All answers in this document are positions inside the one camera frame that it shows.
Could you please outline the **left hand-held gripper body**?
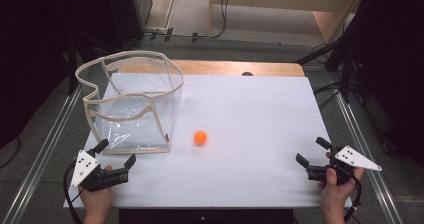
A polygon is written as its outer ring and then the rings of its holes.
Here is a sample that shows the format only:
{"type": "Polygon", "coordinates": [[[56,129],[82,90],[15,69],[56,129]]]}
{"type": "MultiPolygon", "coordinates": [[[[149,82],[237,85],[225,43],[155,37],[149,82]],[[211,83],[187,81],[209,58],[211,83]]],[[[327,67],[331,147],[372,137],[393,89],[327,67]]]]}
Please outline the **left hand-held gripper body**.
{"type": "Polygon", "coordinates": [[[100,165],[93,154],[80,150],[75,161],[70,188],[81,187],[89,192],[96,192],[127,183],[129,169],[130,165],[125,163],[121,168],[108,170],[100,165]]]}

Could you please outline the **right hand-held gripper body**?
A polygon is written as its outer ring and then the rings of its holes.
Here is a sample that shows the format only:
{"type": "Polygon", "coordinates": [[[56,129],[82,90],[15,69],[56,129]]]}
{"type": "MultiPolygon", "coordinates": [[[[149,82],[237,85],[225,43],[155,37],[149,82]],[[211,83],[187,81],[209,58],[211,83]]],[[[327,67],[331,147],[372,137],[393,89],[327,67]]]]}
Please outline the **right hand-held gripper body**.
{"type": "Polygon", "coordinates": [[[330,146],[330,161],[325,166],[311,165],[305,161],[305,170],[309,180],[325,181],[326,171],[332,168],[336,171],[337,184],[343,185],[354,177],[355,168],[381,171],[382,167],[363,156],[350,146],[343,148],[330,146]]]}

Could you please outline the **clear bag with beige trim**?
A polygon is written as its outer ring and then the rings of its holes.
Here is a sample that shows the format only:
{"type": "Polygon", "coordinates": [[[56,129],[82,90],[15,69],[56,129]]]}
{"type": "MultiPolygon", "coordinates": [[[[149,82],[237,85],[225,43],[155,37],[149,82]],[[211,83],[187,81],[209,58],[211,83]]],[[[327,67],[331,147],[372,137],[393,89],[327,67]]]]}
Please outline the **clear bag with beige trim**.
{"type": "Polygon", "coordinates": [[[168,57],[120,52],[81,65],[75,77],[92,134],[108,141],[106,154],[170,150],[184,77],[168,57]]]}

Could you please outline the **person's left hand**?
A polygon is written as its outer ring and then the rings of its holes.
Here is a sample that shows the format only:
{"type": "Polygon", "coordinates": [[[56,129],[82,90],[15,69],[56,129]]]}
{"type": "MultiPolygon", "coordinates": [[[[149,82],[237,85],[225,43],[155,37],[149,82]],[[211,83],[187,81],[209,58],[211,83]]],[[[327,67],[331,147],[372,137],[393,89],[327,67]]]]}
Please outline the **person's left hand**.
{"type": "Polygon", "coordinates": [[[114,199],[114,192],[111,188],[105,188],[99,191],[86,191],[80,188],[80,197],[85,207],[85,215],[89,213],[109,213],[114,199]]]}

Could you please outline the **person's right hand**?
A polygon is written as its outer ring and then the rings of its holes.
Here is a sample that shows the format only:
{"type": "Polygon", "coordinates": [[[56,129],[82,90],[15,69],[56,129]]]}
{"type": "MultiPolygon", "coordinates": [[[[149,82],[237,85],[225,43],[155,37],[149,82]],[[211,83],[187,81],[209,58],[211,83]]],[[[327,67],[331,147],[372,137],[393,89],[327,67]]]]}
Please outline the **person's right hand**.
{"type": "Polygon", "coordinates": [[[326,183],[322,185],[320,209],[322,213],[337,213],[344,215],[344,204],[356,187],[354,180],[343,185],[337,184],[337,174],[333,168],[326,170],[326,183]]]}

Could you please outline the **white board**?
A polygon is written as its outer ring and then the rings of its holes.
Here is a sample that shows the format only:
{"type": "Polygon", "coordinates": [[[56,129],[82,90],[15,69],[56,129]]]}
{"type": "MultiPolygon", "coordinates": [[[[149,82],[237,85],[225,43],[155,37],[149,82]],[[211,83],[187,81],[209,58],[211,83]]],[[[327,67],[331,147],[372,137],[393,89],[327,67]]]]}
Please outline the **white board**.
{"type": "MultiPolygon", "coordinates": [[[[327,131],[305,77],[186,75],[164,153],[132,153],[119,208],[302,208],[320,189],[296,160],[327,162],[316,144],[327,131]],[[207,141],[196,145],[194,134],[207,141]]],[[[130,154],[98,159],[120,167],[130,154]]]]}

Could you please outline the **black stand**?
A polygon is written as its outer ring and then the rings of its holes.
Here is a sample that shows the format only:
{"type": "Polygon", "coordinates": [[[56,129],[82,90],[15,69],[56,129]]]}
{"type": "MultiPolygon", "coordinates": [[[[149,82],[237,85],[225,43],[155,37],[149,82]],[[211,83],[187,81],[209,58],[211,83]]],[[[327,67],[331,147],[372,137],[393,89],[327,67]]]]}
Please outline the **black stand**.
{"type": "Polygon", "coordinates": [[[325,62],[324,66],[327,71],[334,72],[340,65],[343,65],[342,80],[338,91],[345,102],[349,102],[348,91],[354,56],[354,39],[360,34],[363,19],[366,17],[372,2],[373,0],[360,0],[355,16],[340,37],[329,44],[325,44],[322,48],[296,60],[296,63],[304,65],[330,52],[330,57],[325,62]]]}

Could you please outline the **black box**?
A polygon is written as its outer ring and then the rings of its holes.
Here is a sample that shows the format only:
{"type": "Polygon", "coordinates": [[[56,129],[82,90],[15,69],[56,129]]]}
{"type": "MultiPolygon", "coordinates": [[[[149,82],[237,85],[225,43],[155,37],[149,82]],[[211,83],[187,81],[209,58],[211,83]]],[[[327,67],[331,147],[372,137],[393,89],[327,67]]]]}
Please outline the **black box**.
{"type": "Polygon", "coordinates": [[[120,224],[295,224],[292,209],[121,209],[120,224]]]}

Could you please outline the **dark curtain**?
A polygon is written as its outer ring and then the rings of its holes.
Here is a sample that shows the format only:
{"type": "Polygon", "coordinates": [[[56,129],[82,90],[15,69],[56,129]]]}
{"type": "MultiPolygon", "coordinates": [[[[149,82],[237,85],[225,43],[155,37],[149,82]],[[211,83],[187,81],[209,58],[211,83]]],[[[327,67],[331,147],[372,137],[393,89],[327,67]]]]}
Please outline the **dark curtain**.
{"type": "Polygon", "coordinates": [[[356,18],[358,77],[383,146],[424,166],[424,0],[362,0],[356,18]]]}
{"type": "Polygon", "coordinates": [[[67,39],[91,0],[0,0],[0,149],[72,72],[67,39]]]}

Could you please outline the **wooden table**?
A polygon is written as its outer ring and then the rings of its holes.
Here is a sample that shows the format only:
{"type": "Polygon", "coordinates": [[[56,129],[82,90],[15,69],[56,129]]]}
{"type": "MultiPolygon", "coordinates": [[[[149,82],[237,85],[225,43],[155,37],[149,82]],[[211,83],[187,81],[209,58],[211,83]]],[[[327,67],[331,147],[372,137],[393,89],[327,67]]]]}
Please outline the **wooden table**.
{"type": "Polygon", "coordinates": [[[174,65],[161,62],[130,64],[128,61],[119,61],[117,64],[107,67],[107,70],[118,73],[178,74],[178,69],[180,69],[184,75],[241,76],[243,72],[251,72],[253,76],[304,77],[304,71],[297,63],[205,60],[173,60],[173,63],[174,65]]]}

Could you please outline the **black cabinet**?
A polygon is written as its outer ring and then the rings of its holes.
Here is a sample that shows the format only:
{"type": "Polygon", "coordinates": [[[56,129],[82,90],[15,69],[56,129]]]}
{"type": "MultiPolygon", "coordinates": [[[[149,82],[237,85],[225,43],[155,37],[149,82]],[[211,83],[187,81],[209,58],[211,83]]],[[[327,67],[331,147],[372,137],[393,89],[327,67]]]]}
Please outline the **black cabinet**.
{"type": "Polygon", "coordinates": [[[110,0],[119,47],[139,41],[145,32],[152,0],[110,0]]]}

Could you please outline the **metal floor rail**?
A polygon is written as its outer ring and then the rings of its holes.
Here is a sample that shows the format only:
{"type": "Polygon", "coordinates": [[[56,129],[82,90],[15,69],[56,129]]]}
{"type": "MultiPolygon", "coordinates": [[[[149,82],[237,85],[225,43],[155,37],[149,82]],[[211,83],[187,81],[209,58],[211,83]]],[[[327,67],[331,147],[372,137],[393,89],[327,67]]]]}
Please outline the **metal floor rail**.
{"type": "MultiPolygon", "coordinates": [[[[373,161],[374,157],[371,154],[364,135],[356,121],[351,105],[345,103],[341,94],[337,95],[337,102],[353,138],[353,147],[365,157],[373,161]]],[[[394,202],[394,198],[381,173],[372,170],[367,170],[366,173],[368,174],[368,178],[371,182],[387,223],[404,224],[403,219],[394,202]]]]}
{"type": "Polygon", "coordinates": [[[11,206],[8,209],[2,224],[18,224],[31,197],[42,177],[42,174],[51,158],[60,135],[73,111],[80,96],[81,87],[77,86],[65,99],[47,137],[44,140],[31,168],[19,185],[11,206]]]}

